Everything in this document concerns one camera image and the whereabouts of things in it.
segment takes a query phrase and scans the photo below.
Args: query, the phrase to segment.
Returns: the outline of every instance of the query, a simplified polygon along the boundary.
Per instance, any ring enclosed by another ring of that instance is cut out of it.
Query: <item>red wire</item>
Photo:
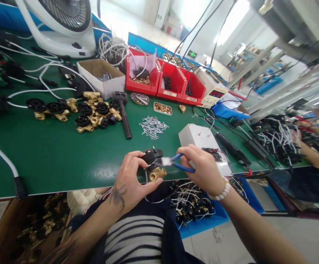
[[[247,168],[247,170],[249,171],[249,174],[246,175],[246,177],[250,177],[252,175],[252,170],[250,168]]]

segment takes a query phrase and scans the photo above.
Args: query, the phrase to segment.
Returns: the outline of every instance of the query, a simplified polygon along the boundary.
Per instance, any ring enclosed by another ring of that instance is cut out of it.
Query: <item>hand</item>
[[[220,195],[224,191],[225,181],[211,154],[192,144],[179,148],[177,152],[185,155],[181,157],[182,165],[191,168],[189,161],[195,164],[195,173],[186,174],[197,186],[210,195]]]
[[[136,175],[138,167],[147,167],[147,163],[141,159],[143,155],[141,151],[126,154],[113,190],[107,198],[109,204],[116,206],[115,210],[121,215],[130,212],[146,195],[153,192],[163,182],[162,178],[145,185],[138,182]]]
[[[305,122],[305,121],[300,121],[300,122],[297,122],[297,124],[299,126],[302,126],[302,127],[306,127],[306,128],[309,128],[312,126],[312,124],[310,122]]]

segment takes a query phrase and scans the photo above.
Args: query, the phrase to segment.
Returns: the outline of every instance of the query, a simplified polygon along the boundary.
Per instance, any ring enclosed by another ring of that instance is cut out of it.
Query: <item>red plastic bin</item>
[[[182,99],[183,93],[185,93],[188,81],[186,80],[184,74],[181,72],[180,67],[177,67],[176,65],[168,63],[161,59],[159,59],[158,61],[160,67],[162,67],[163,64],[164,66],[160,74],[157,96],[169,100],[180,101]],[[171,91],[162,88],[163,76],[170,78]]]
[[[130,48],[135,56],[143,56],[143,52]],[[130,77],[130,56],[126,58],[126,89],[130,91],[140,92],[148,95],[156,95],[158,83],[160,80],[160,66],[156,63],[156,67],[149,74],[149,81],[151,85],[135,82]]]
[[[191,84],[190,84],[190,88],[191,88],[191,94],[192,96],[187,95],[184,91],[184,93],[182,94],[182,98],[180,100],[180,102],[182,103],[186,103],[189,105],[202,105],[202,99],[204,96],[204,92],[206,91],[206,87],[203,85],[203,83],[200,81],[200,79],[197,78],[196,74],[192,73],[192,72],[188,72],[186,75],[185,73],[188,71],[186,69],[180,68],[181,72],[184,74],[188,84],[189,84],[189,80],[191,77]]]

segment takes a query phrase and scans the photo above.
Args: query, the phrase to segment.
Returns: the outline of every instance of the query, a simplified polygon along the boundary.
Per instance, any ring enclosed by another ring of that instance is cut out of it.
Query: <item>pliers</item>
[[[174,161],[176,161],[177,159],[179,159],[183,155],[184,154],[179,153],[178,155],[176,155],[176,156],[174,156],[172,158],[169,158],[169,157],[158,158],[153,163],[158,165],[158,166],[174,166],[174,167],[176,167],[178,169],[181,169],[183,171],[194,173],[195,169],[188,168],[188,167],[185,167],[185,166],[183,166],[183,165],[181,165],[179,163],[174,162]]]

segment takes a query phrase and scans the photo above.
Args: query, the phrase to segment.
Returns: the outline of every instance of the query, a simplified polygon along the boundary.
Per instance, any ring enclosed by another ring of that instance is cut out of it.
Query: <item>digital display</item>
[[[197,53],[193,52],[192,50],[189,50],[188,55],[192,58],[196,58]]]
[[[213,97],[216,97],[216,98],[221,98],[224,95],[224,93],[216,91],[216,90],[213,90],[209,95],[213,96]]]

